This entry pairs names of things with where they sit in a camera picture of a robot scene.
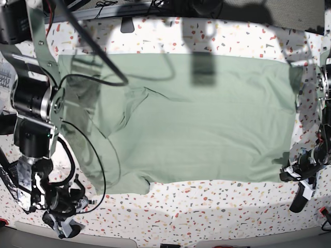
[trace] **terrazzo tabletop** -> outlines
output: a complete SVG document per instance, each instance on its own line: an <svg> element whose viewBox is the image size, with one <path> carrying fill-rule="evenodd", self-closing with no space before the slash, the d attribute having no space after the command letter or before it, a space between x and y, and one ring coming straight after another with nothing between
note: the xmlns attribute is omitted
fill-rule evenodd
<svg viewBox="0 0 331 248"><path fill-rule="evenodd" d="M326 20L331 12L326 12ZM315 92L315 65L319 64L323 36L293 29L253 23L188 18L134 18L134 32L122 34L121 19L85 21L82 25L108 54L191 53L271 59L304 66L298 113L292 136L291 157L311 149L317 139L319 121ZM68 23L55 23L48 36L55 59L59 54L86 54L83 44ZM17 47L34 56L30 43ZM8 104L8 92L0 99ZM0 145L9 161L19 157L12 136L0 136ZM53 155L51 181L69 174L69 160L61 146ZM89 198L96 196L93 186L78 169ZM76 216L85 225L83 234L128 238L141 247L161 243L194 247L202 240L225 240L279 234L315 227L323 223L319 209L330 206L331 167L320 171L318 189L301 213L289 206L297 183L244 183L238 181L185 181L153 183L146 195L106 195L94 212ZM15 221L48 227L42 211L26 215L14 202L0 180L0 218L9 226Z"/></svg>

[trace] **green cloth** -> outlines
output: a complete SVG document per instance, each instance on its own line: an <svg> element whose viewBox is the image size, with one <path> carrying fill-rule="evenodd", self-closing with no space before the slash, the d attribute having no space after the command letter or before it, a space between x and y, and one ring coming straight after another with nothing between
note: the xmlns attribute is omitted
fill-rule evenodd
<svg viewBox="0 0 331 248"><path fill-rule="evenodd" d="M71 77L65 108L65 120L88 135L100 154L108 194L146 194L151 182L280 181L302 68L208 53L110 58L129 85ZM62 55L59 67L62 76L120 82L94 55ZM91 147L68 125L62 133L84 174L102 192Z"/></svg>

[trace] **speckled white surface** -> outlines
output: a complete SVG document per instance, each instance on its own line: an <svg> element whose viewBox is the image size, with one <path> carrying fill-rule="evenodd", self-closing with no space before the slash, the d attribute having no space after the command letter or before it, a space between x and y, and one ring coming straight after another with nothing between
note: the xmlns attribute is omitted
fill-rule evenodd
<svg viewBox="0 0 331 248"><path fill-rule="evenodd" d="M327 12L326 17L330 16L331 12ZM304 66L291 157L302 148L314 146L319 125L314 64L319 63L322 36L261 24L208 19L134 18L133 24L135 31L131 34L120 32L121 19L93 20L82 25L109 54L197 51ZM91 52L68 23L54 24L48 42L56 59L59 54ZM23 54L34 55L31 44L18 47ZM0 137L0 144L10 160L17 158L11 136ZM69 161L60 146L53 160L57 170L51 174L51 180L61 180L69 173ZM81 171L77 172L87 188L87 196L100 199L94 196L93 186ZM107 195L99 209L76 220L86 226L84 234L130 238L142 247L157 247L161 243L193 247L201 240L278 234L322 223L319 209L330 205L331 200L330 173L329 167L320 172L318 190L299 214L289 211L297 183L213 180L155 183L146 195ZM11 226L18 220L46 226L41 220L42 212L24 214L1 181L0 208L0 218L8 219Z"/></svg>

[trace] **black cable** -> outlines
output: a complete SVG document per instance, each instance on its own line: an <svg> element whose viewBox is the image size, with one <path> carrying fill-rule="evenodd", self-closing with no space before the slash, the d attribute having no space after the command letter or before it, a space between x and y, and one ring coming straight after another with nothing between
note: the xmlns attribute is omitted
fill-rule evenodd
<svg viewBox="0 0 331 248"><path fill-rule="evenodd" d="M95 82L98 82L98 83L100 83L100 84L106 84L106 85L108 85L108 86L118 86L118 87L120 87L120 86L126 86L126 85L127 85L126 83L111 83L111 82L107 82L107 81L104 81L104 80L96 79L95 77L92 77L92 76L85 76L85 75L81 75L81 74L67 74L67 75L65 75L65 76L61 79L60 84L59 84L59 86L58 86L59 89L61 89L62 84L63 84L63 81L64 81L66 78L70 77L70 76L78 76L78 77L80 77L80 78L93 80L93 81L95 81Z"/></svg>
<svg viewBox="0 0 331 248"><path fill-rule="evenodd" d="M66 16L70 24L77 30L78 34L81 36L83 40L85 40L89 46L94 50L94 52L106 63L106 65L115 72L115 74L123 81L123 84L128 84L128 79L124 76L124 74L108 59L107 55L100 48L100 46L95 43L95 41L91 38L88 32L81 27L81 25L77 22L76 18L73 16L71 11L67 8L66 4L63 0L52 0L56 3L57 7Z"/></svg>
<svg viewBox="0 0 331 248"><path fill-rule="evenodd" d="M66 152L66 154L69 158L70 165L71 165L70 174L66 179L64 179L62 182L51 182L50 183L50 185L52 185L52 186L60 187L60 186L68 184L70 182L70 180L73 178L73 175L74 175L74 172L75 172L75 165L74 165L73 157L72 157L65 141L61 137L58 137L57 141L59 141L61 143L61 145L63 146L63 148L64 148L64 150L65 150L65 152Z"/></svg>
<svg viewBox="0 0 331 248"><path fill-rule="evenodd" d="M328 223L327 220L326 220L326 221L323 223L323 225L322 225L322 231L327 231L327 232L331 233L331 228L330 228L330 229L325 229L325 225L326 225L326 223Z"/></svg>
<svg viewBox="0 0 331 248"><path fill-rule="evenodd" d="M102 176L103 176L103 195L102 195L102 198L101 198L101 201L98 203L98 205L97 206L95 206L93 209L91 209L91 210L89 210L89 211L87 211L87 212L80 212L80 213L77 213L77 214L83 214L83 213L90 213L90 212L92 212L92 211L94 211L94 210L96 210L100 205L101 205L101 203L103 202L103 199L104 199L104 197L106 196L106 176L105 176L105 174L104 174L104 169L103 169L103 166L102 166L102 163L101 163L101 159L100 159L100 157L99 157L99 155L98 155L98 153L97 153L97 151L96 151L96 149L94 148L94 146L92 145L92 142L88 139L88 137L78 128L78 127L76 127L74 124L72 124L72 123L70 123L70 122L67 122L67 121L63 121L63 123L64 124L68 124L68 125L71 125L72 127L74 127L78 132L80 132L83 136L84 136L84 138L86 139L86 141L89 143L89 145L92 147L92 149L93 149L93 151L94 151L94 153L95 153L95 155L97 156L97 159L98 159L98 162L99 162L99 164L100 164L100 167L101 167L101 172L102 172Z"/></svg>
<svg viewBox="0 0 331 248"><path fill-rule="evenodd" d="M115 5L117 3L118 3L118 1L114 1L114 2L113 1L108 1L108 0L98 1L95 5L95 8L100 8L101 7L101 9L100 9L99 13L94 17L94 19L97 19L100 16L100 14L101 14L104 7L112 6L112 5Z"/></svg>

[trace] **sage green fabric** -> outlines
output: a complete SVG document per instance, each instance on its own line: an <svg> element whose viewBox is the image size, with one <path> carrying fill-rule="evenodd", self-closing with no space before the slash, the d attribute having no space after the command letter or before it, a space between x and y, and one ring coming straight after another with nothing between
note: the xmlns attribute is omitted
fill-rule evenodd
<svg viewBox="0 0 331 248"><path fill-rule="evenodd" d="M65 120L88 135L100 154L108 194L146 194L151 182L280 181L302 68L208 53L112 55L111 60L129 85L71 77L65 109ZM62 76L120 82L94 55L62 55L59 67ZM102 174L91 147L68 125L62 133L101 193Z"/></svg>

